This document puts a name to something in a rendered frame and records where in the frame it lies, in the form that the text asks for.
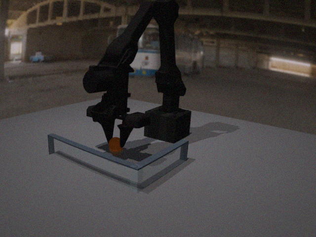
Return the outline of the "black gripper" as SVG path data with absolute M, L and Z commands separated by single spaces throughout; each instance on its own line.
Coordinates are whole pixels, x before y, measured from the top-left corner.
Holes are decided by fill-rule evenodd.
M 133 128 L 141 128 L 147 125 L 150 125 L 150 116 L 145 113 L 135 112 L 127 114 L 130 108 L 127 107 L 127 98 L 131 97 L 131 93 L 128 93 L 128 90 L 117 91 L 117 90 L 108 90 L 107 93 L 104 93 L 104 96 L 107 96 L 107 100 L 112 101 L 112 98 L 115 97 L 118 99 L 120 106 L 120 116 L 116 119 L 122 120 L 122 124 L 117 125 L 120 130 L 119 142 L 120 147 L 124 147 L 127 139 L 129 138 Z M 89 106 L 86 110 L 86 116 L 92 117 L 91 109 L 94 107 Z M 110 139 L 113 137 L 115 120 L 110 120 L 108 124 L 102 124 L 107 142 L 109 143 Z

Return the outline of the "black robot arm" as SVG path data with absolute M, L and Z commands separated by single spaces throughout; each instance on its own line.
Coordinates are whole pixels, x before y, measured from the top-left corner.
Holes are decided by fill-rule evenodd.
M 138 51 L 138 40 L 152 17 L 159 26 L 161 67 L 155 72 L 158 92 L 163 93 L 162 108 L 158 111 L 176 114 L 180 96 L 186 93 L 181 72 L 176 66 L 174 23 L 178 18 L 179 5 L 175 0 L 145 1 L 131 19 L 125 31 L 107 47 L 97 66 L 89 66 L 82 79 L 88 93 L 108 90 L 128 90 L 129 73 L 134 72 L 130 64 Z M 91 109 L 92 120 L 108 124 L 120 116 L 118 99 L 112 101 L 102 96 L 101 102 Z

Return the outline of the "clear low l-shaped wall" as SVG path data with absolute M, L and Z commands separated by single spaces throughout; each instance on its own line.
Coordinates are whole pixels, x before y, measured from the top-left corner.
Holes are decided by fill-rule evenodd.
M 48 137 L 50 155 L 131 192 L 139 193 L 186 162 L 188 142 L 140 170 L 123 166 Z

